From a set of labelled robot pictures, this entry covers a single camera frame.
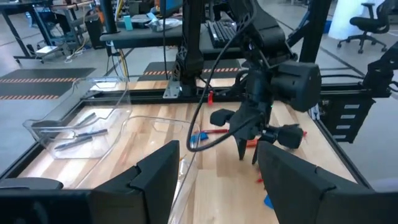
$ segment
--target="office chair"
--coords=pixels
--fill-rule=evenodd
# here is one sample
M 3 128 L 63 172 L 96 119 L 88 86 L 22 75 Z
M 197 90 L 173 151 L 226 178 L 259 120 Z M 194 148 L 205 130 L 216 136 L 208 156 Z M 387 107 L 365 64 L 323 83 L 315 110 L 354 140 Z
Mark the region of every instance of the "office chair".
M 388 0 L 384 1 L 377 7 L 376 9 L 377 19 L 374 18 L 373 14 L 374 3 L 362 3 L 363 6 L 369 9 L 370 18 L 353 17 L 349 20 L 349 23 L 353 26 L 358 27 L 361 31 L 363 31 L 363 34 L 349 36 L 347 39 L 339 41 L 337 47 L 340 48 L 341 43 L 344 41 L 349 43 L 351 40 L 360 40 L 359 45 L 361 47 L 358 50 L 358 53 L 362 54 L 364 41 L 370 40 L 372 41 L 371 42 L 372 45 L 376 45 L 377 43 L 381 44 L 383 46 L 383 48 L 381 49 L 382 52 L 387 51 L 387 45 L 385 43 L 368 35 L 368 32 L 373 34 L 385 34 L 389 31 L 390 29 L 389 18 L 388 18 L 389 7 L 386 3 L 387 1 Z

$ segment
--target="caution tape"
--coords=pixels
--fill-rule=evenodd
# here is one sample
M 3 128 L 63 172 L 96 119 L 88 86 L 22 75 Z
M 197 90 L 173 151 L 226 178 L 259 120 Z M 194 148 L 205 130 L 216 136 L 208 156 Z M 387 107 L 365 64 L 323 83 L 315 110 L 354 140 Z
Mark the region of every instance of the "caution tape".
M 240 71 L 241 68 L 216 68 L 215 72 L 237 72 Z M 203 69 L 203 73 L 210 73 L 211 69 Z M 153 72 L 144 72 L 144 75 L 165 75 L 165 71 L 153 71 Z
M 0 96 L 0 100 L 54 100 L 59 96 L 55 95 L 14 95 L 14 96 Z
M 74 82 L 77 78 L 2 78 L 0 83 Z

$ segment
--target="black mount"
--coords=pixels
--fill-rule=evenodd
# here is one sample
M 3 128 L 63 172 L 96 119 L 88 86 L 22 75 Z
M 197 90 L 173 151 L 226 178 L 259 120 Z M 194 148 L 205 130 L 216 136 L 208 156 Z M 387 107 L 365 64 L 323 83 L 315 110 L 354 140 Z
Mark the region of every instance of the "black mount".
M 182 6 L 182 44 L 175 57 L 172 78 L 180 82 L 182 96 L 197 93 L 196 77 L 203 70 L 203 54 L 199 48 L 203 0 L 184 0 Z

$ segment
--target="floor mat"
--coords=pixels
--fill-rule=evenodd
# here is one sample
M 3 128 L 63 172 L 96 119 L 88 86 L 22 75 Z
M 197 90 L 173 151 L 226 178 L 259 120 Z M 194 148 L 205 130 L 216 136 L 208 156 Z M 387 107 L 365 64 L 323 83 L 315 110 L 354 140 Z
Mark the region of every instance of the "floor mat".
M 0 100 L 51 100 L 95 68 L 20 69 L 0 77 Z
M 208 78 L 214 61 L 206 61 L 203 65 L 202 78 Z M 171 74 L 174 62 L 167 62 L 167 73 Z M 236 73 L 241 69 L 238 60 L 221 60 L 216 67 L 213 78 L 235 78 Z M 163 62 L 151 62 L 144 71 L 144 75 L 138 81 L 161 81 L 166 80 Z

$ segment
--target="cable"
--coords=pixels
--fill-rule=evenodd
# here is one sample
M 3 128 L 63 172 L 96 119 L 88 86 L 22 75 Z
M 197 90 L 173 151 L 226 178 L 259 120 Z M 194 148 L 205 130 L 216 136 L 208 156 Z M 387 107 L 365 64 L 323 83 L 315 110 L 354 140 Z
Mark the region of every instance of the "cable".
M 82 8 L 83 8 L 83 28 L 85 30 L 86 29 L 86 14 L 85 14 L 85 8 L 84 7 L 82 7 Z M 76 54 L 81 55 L 83 53 L 83 47 L 85 46 L 85 44 L 86 44 L 86 38 L 83 37 L 82 45 L 79 48 L 77 48 L 76 50 L 74 50 L 71 55 L 67 56 L 67 59 L 65 59 L 65 63 L 72 62 L 73 56 L 75 56 Z
M 253 7 L 253 15 L 250 18 L 250 20 L 248 21 L 248 24 L 251 24 L 254 20 L 254 18 L 256 18 L 257 16 L 257 9 L 255 7 L 255 3 L 254 0 L 250 0 L 250 3 Z M 203 100 L 205 99 L 205 93 L 207 92 L 209 85 L 210 85 L 210 80 L 213 77 L 215 68 L 217 67 L 218 63 L 221 60 L 221 57 L 223 56 L 223 54 L 226 52 L 226 49 L 229 48 L 229 46 L 235 41 L 235 39 L 243 33 L 243 31 L 246 29 L 247 27 L 243 27 L 242 29 L 238 30 L 237 33 L 235 34 L 235 36 L 233 38 L 231 38 L 231 40 L 228 41 L 228 43 L 225 45 L 225 47 L 222 49 L 222 51 L 220 52 L 220 54 L 217 56 L 216 61 L 213 64 L 213 67 L 211 68 L 211 72 L 210 72 L 210 76 L 206 81 L 206 85 L 205 85 L 205 89 L 203 90 L 203 93 L 201 94 L 200 100 L 199 100 L 199 104 L 193 114 L 191 123 L 189 125 L 189 130 L 188 130 L 188 136 L 187 136 L 187 141 L 186 141 L 186 145 L 187 145 L 187 149 L 191 152 L 200 152 L 200 151 L 204 151 L 206 149 L 209 149 L 219 143 L 221 143 L 222 141 L 224 141 L 225 139 L 229 138 L 230 136 L 232 136 L 234 133 L 238 132 L 243 126 L 247 125 L 248 123 L 250 123 L 254 118 L 257 119 L 256 117 L 250 117 L 249 119 L 245 120 L 245 122 L 243 122 L 238 128 L 234 129 L 234 130 L 230 130 L 230 132 L 228 132 L 227 134 L 222 135 L 220 138 L 214 140 L 213 142 L 206 144 L 204 146 L 199 146 L 196 148 L 192 148 L 191 147 L 191 135 L 192 135 L 192 131 L 193 131 L 193 126 L 195 125 L 195 121 L 197 120 L 201 105 L 203 104 Z
M 108 57 L 108 61 L 106 62 L 106 72 L 108 72 L 108 69 L 109 69 L 109 58 L 110 58 L 111 56 L 109 56 Z
M 169 74 L 167 73 L 167 62 L 166 62 L 166 18 L 163 18 L 163 60 L 164 60 L 164 72 L 166 73 L 166 79 L 169 80 Z
M 129 68 L 127 66 L 126 56 L 124 55 L 123 50 L 121 51 L 121 53 L 122 53 L 122 56 L 123 56 L 123 62 L 124 62 L 123 64 L 125 66 L 124 69 L 125 69 L 125 72 L 126 72 L 127 80 L 130 81 L 130 73 L 129 73 Z
M 206 84 L 206 80 L 204 80 L 202 77 L 199 77 L 199 79 Z
M 116 65 L 114 64 L 113 56 L 111 56 L 111 57 L 112 57 L 112 64 L 113 64 L 114 72 L 116 73 L 117 76 L 119 76 L 119 73 L 118 73 L 118 71 L 116 70 Z

